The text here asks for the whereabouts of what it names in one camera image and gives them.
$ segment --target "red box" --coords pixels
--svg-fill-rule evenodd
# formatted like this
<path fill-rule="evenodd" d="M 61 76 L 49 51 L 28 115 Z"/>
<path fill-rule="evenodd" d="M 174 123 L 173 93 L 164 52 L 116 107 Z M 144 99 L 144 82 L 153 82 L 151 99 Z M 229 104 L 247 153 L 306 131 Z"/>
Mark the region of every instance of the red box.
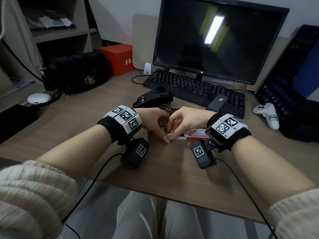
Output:
<path fill-rule="evenodd" d="M 121 76 L 135 69 L 132 45 L 118 44 L 100 48 L 100 51 L 109 59 L 115 76 Z"/>

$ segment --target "person's left hand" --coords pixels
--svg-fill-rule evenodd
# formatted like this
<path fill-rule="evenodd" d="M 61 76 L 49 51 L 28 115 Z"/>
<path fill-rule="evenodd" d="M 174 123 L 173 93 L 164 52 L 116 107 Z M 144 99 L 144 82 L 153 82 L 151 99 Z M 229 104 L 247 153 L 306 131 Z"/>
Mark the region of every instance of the person's left hand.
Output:
<path fill-rule="evenodd" d="M 142 128 L 145 128 L 148 131 L 154 132 L 167 144 L 170 144 L 165 132 L 161 127 L 165 126 L 165 121 L 168 122 L 169 115 L 166 111 L 160 108 L 135 108 L 134 109 L 142 120 Z"/>

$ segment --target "forearm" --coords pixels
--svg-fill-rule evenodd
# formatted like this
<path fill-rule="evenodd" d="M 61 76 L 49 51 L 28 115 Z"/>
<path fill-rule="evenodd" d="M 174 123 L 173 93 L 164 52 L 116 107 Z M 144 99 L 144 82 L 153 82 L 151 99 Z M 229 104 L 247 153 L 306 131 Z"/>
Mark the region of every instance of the forearm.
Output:
<path fill-rule="evenodd" d="M 252 136 L 232 147 L 237 163 L 269 206 L 294 194 L 316 188 L 287 160 Z"/>
<path fill-rule="evenodd" d="M 60 169 L 78 180 L 86 175 L 111 144 L 111 136 L 102 125 L 95 125 L 52 148 L 37 159 Z"/>

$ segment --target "person's right hand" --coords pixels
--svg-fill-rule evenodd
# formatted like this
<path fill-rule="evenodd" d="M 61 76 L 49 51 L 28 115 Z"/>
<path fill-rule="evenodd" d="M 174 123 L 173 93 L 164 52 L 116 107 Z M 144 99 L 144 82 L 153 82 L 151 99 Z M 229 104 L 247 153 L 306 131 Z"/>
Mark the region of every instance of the person's right hand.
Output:
<path fill-rule="evenodd" d="M 198 128 L 206 128 L 208 120 L 214 114 L 216 112 L 183 106 L 169 118 L 167 130 L 173 133 L 169 139 L 173 140 L 183 132 L 192 133 Z"/>

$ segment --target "wrist-mounted camera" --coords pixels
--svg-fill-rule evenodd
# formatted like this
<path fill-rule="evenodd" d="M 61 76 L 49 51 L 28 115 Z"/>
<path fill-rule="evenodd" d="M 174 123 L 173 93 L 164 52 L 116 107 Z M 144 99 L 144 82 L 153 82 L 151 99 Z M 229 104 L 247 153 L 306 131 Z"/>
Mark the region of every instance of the wrist-mounted camera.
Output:
<path fill-rule="evenodd" d="M 195 140 L 190 144 L 190 149 L 201 169 L 217 164 L 211 150 L 218 148 L 218 152 L 226 149 L 231 151 L 237 140 L 251 135 L 247 125 L 231 114 L 215 114 L 208 121 L 207 127 L 205 133 L 209 136 L 209 140 Z"/>
<path fill-rule="evenodd" d="M 112 143 L 118 141 L 118 145 L 126 145 L 127 150 L 121 157 L 121 163 L 130 169 L 136 169 L 144 159 L 150 148 L 144 138 L 134 139 L 133 136 L 141 130 L 142 120 L 136 111 L 124 105 L 120 105 L 98 121 L 110 133 Z"/>

